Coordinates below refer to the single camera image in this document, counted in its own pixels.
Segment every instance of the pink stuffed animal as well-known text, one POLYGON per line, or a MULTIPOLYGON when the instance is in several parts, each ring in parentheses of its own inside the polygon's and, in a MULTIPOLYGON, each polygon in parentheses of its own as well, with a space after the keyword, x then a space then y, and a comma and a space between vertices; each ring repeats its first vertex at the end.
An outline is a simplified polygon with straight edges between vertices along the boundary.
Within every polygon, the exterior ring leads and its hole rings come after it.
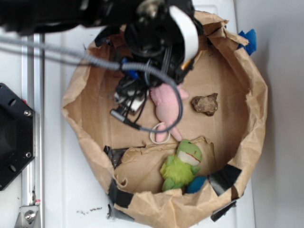
MULTIPOLYGON (((188 92, 182 89, 181 84, 177 86, 178 91, 182 99, 189 97, 188 92)), ((164 130, 177 119, 179 114, 179 104, 176 95, 170 85, 163 83, 159 87, 154 87, 150 90, 150 97, 154 101, 156 106, 156 116, 164 124, 157 127, 157 130, 164 130)), ((180 142, 182 135, 177 127, 173 127, 170 130, 172 136, 180 142)), ((157 133, 155 136, 156 142, 163 142, 166 137, 166 133, 157 133)))

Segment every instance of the green plush toy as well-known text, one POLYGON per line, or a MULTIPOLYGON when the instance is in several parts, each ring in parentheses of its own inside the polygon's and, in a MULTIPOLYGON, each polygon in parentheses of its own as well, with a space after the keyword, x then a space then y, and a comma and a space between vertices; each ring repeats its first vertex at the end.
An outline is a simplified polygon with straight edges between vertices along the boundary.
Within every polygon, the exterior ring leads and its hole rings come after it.
POLYGON ((179 189, 188 185, 200 170, 198 165, 201 160, 202 154, 199 147, 183 139, 177 147, 176 155, 170 155, 161 167, 161 174, 165 179, 162 191, 179 189))

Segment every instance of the stuffed animal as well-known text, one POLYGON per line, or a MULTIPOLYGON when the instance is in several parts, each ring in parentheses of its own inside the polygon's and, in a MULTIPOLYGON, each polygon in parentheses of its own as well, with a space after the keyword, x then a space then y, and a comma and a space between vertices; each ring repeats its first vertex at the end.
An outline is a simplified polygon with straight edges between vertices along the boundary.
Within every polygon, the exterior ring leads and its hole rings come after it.
POLYGON ((199 176, 195 177, 193 181, 187 186, 186 193, 195 193, 198 192, 201 187, 204 185, 207 177, 199 176))
MULTIPOLYGON (((178 91, 182 99, 187 99, 189 94, 182 89, 181 84, 177 86, 178 91)), ((164 130, 168 126, 174 123, 179 114, 179 104, 176 95, 170 85, 162 83, 158 87, 154 87, 150 90, 150 97, 155 103, 155 112, 160 124, 157 130, 164 130)), ((177 127, 170 130, 171 135, 180 142, 182 140, 182 135, 177 127)), ((163 142, 166 137, 166 133, 157 133, 155 135, 156 142, 163 142)))
POLYGON ((161 167, 160 172, 165 179, 162 191, 188 185, 200 170, 198 165, 201 160, 202 153, 199 147, 183 139, 177 147, 176 155, 170 155, 161 167))

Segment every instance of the rock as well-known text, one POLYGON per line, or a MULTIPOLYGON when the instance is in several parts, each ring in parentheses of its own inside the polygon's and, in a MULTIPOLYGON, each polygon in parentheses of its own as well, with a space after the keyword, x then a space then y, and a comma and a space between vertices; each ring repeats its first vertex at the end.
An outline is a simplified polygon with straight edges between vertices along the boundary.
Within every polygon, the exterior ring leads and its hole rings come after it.
POLYGON ((211 94, 206 97, 196 96, 192 99, 191 104, 197 112, 204 113, 207 116, 213 116, 218 109, 217 97, 218 94, 211 94))

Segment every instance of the brown paper bag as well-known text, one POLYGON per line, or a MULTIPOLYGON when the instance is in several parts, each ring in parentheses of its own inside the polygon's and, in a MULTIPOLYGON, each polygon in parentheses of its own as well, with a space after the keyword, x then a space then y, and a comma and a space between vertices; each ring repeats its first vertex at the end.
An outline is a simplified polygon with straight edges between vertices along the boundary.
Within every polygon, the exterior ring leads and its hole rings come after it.
MULTIPOLYGON (((261 155, 265 136, 267 86, 246 51, 237 49, 248 41, 224 27, 226 20, 197 12, 205 35, 200 37, 200 55, 195 69, 185 78, 183 88, 190 98, 183 101, 183 119, 178 128, 186 139, 203 151, 199 175, 209 175, 230 164, 242 170, 234 186, 217 195, 209 181, 195 194, 181 190, 161 193, 159 173, 166 157, 175 153, 177 143, 153 145, 149 134, 126 126, 109 112, 108 95, 122 77, 119 72, 93 66, 79 66, 63 98, 63 115, 76 132, 79 144, 94 175, 109 193, 112 180, 120 190, 132 193, 131 202, 114 207, 136 222, 158 228, 186 228, 210 216, 215 210, 242 196, 261 155), (218 93, 218 110, 208 117, 197 113, 190 101, 195 96, 218 93), (130 148, 114 169, 104 146, 130 148)), ((88 53, 111 59, 116 51, 129 55, 122 36, 111 37, 113 47, 92 44, 88 53)), ((148 100, 140 125, 158 123, 154 105, 148 100)))

